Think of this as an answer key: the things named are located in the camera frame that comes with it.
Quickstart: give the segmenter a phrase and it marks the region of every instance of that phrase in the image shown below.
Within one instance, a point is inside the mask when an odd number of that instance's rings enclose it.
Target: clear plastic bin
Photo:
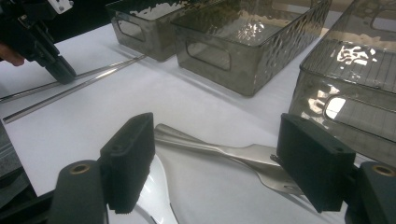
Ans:
[[[301,64],[290,113],[396,167],[395,93],[396,5],[356,0]]]
[[[318,37],[330,0],[221,0],[172,21],[178,64],[253,96]]]
[[[175,54],[174,18],[214,0],[122,0],[106,6],[120,44],[163,62]]]

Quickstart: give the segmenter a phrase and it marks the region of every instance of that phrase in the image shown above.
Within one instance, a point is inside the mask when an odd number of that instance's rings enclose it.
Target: spoon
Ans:
[[[150,165],[148,179],[140,192],[136,206],[137,210],[143,210],[156,224],[178,223],[169,200],[166,173],[157,155]]]
[[[285,170],[272,160],[272,157],[276,155],[274,147],[251,145],[239,148],[212,145],[164,124],[158,124],[154,129],[154,134],[157,143],[217,154],[242,163],[252,169],[264,186],[270,189],[288,194],[303,194]]]

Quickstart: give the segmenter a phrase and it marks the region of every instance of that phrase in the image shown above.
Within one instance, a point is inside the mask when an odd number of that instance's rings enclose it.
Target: white table surface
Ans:
[[[55,187],[59,171],[99,150],[135,115],[165,123],[213,144],[276,147],[280,115],[289,109],[299,64],[312,44],[254,97],[246,98],[185,69],[176,56],[146,58],[21,119],[5,124],[37,193]],[[110,25],[57,44],[78,74],[140,55],[119,45]],[[0,97],[53,81],[36,63],[0,63]],[[81,82],[1,104],[4,118]],[[227,159],[157,146],[180,223],[344,223],[344,212],[317,214],[304,200],[264,187],[247,167]],[[110,223],[147,223],[140,214]]]

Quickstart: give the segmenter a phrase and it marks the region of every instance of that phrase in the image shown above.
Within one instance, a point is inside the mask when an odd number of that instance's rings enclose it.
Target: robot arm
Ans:
[[[68,0],[0,0],[0,41],[29,62],[38,62],[59,82],[69,83],[76,72],[60,56],[42,20],[52,20],[71,7]]]

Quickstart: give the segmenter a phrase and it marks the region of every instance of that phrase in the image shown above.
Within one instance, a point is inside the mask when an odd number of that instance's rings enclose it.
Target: black tool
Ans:
[[[346,223],[396,223],[396,169],[367,161],[314,122],[283,114],[276,161],[318,212],[348,204]]]
[[[43,20],[57,15],[46,0],[0,0],[0,41],[29,62],[45,67],[62,84],[73,81],[76,72],[60,56]]]
[[[136,116],[105,144],[98,161],[64,167],[55,191],[0,214],[0,223],[108,223],[107,204],[116,214],[132,212],[154,154],[153,116]]]

